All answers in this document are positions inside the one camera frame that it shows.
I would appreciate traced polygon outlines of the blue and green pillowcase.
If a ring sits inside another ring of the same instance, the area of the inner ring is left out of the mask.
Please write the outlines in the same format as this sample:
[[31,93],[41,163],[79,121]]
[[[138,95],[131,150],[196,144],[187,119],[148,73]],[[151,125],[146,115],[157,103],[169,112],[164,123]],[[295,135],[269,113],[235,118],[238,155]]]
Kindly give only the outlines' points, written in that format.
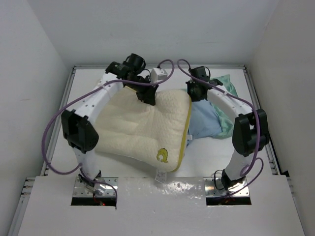
[[193,140],[200,138],[226,139],[233,134],[233,122],[216,105],[207,100],[192,102],[187,140],[189,145]]

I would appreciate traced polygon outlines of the cream quilted pillow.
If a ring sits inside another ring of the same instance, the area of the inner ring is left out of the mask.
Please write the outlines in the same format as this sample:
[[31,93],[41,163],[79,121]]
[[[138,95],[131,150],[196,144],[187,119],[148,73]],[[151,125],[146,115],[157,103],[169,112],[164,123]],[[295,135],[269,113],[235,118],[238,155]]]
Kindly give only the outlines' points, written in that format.
[[104,106],[95,122],[98,153],[130,157],[161,171],[179,169],[187,145],[192,101],[181,89],[158,91],[154,106],[123,88]]

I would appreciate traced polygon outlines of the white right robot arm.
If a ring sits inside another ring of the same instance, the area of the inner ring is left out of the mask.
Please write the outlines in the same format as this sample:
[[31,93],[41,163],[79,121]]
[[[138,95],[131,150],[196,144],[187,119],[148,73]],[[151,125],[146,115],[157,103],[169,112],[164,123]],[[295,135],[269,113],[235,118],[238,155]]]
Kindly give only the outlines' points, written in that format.
[[258,152],[270,141],[266,112],[231,94],[220,80],[210,79],[210,71],[204,66],[189,68],[187,74],[190,76],[187,90],[192,101],[209,101],[233,122],[234,152],[221,174],[221,183],[228,190],[243,181],[253,168]]

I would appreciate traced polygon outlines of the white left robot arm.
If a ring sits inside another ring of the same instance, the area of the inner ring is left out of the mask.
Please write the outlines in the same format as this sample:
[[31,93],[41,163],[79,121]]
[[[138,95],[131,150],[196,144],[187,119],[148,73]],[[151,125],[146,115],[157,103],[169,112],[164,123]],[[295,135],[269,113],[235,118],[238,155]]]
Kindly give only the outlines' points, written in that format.
[[94,127],[101,110],[126,85],[136,91],[139,101],[152,106],[156,104],[155,92],[158,87],[151,86],[150,79],[140,76],[145,67],[145,60],[136,54],[128,56],[123,63],[112,62],[95,87],[96,92],[89,95],[77,109],[62,112],[63,136],[73,148],[80,164],[80,181],[91,191],[101,176],[101,171],[96,167],[95,155],[100,135]]

